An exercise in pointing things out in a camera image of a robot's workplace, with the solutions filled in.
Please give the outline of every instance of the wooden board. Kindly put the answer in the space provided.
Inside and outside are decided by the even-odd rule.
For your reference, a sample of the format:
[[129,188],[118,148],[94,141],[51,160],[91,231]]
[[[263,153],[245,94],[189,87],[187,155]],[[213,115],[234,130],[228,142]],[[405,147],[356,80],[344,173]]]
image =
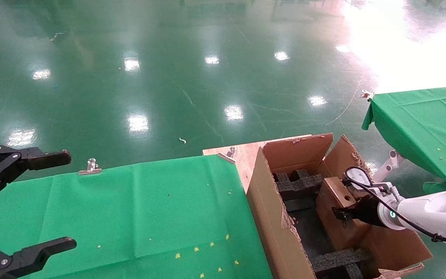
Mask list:
[[[278,138],[271,141],[282,141],[282,140],[292,140],[294,138],[304,138],[305,136],[311,136],[310,134],[304,136],[292,136],[290,138]],[[249,189],[249,183],[251,181],[252,173],[254,171],[254,165],[256,163],[257,151],[262,148],[266,143],[271,141],[258,141],[256,143],[246,143],[244,145],[233,145],[237,148],[235,154],[235,161],[237,165],[238,174],[240,175],[240,180],[244,191],[247,193]],[[225,146],[223,148],[209,148],[202,150],[203,155],[213,155],[218,153],[226,154],[232,146]]]

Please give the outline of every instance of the green epoxy floor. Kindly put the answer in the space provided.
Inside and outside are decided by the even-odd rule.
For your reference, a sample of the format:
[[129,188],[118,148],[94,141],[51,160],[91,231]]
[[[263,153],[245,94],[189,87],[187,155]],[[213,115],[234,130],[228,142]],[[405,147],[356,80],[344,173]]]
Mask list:
[[[445,85],[446,11],[425,0],[0,0],[0,143],[73,156],[23,179],[326,132],[381,166],[361,90]],[[407,197],[434,180],[391,177]],[[410,278],[446,278],[424,239]]]

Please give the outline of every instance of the black cable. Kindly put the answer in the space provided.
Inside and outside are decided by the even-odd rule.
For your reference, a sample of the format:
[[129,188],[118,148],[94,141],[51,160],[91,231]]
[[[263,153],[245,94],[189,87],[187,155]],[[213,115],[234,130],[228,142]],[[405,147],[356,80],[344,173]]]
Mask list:
[[384,205],[386,208],[388,208],[389,210],[391,210],[393,213],[395,213],[395,215],[397,215],[400,219],[402,219],[404,222],[406,222],[407,224],[409,224],[410,226],[412,226],[413,228],[415,228],[416,230],[420,231],[421,233],[426,234],[427,236],[431,237],[431,241],[432,242],[439,242],[439,241],[444,241],[446,242],[446,237],[443,237],[441,235],[439,235],[438,233],[430,233],[429,231],[421,228],[420,226],[416,225],[415,223],[409,221],[409,219],[407,219],[406,217],[404,217],[402,214],[398,213],[397,210],[395,210],[394,208],[392,208],[390,205],[388,205],[387,203],[385,203],[379,196],[377,196],[374,192],[372,192],[368,187],[366,187],[365,185],[351,180],[348,178],[347,176],[347,171],[352,169],[352,168],[356,168],[359,170],[362,170],[366,176],[368,177],[366,171],[364,171],[363,169],[359,168],[359,167],[350,167],[347,170],[345,170],[345,177],[348,182],[354,183],[355,185],[358,185],[359,187],[361,187],[362,189],[364,189],[366,192],[368,192],[370,195],[372,195],[374,198],[376,198],[382,205]]

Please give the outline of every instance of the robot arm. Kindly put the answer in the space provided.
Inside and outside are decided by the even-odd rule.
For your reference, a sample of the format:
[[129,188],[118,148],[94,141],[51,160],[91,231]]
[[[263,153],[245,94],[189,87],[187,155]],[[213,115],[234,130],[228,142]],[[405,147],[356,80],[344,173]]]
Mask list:
[[[446,192],[407,198],[398,204],[397,211],[422,228],[446,237]],[[405,228],[413,226],[396,217]]]
[[408,228],[446,243],[446,192],[403,198],[390,182],[373,183],[361,168],[347,169],[345,177],[347,184],[371,195],[358,203],[362,208],[348,210],[352,218],[394,230]]

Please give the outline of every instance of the green tablecloth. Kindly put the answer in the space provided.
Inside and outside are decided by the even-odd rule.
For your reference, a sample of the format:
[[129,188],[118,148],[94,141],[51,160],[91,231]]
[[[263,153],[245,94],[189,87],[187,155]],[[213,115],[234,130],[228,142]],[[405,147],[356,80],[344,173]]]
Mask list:
[[15,182],[0,192],[2,251],[62,236],[77,248],[30,278],[271,279],[237,169],[217,155]]
[[362,128],[371,122],[402,156],[446,181],[446,87],[377,94]]

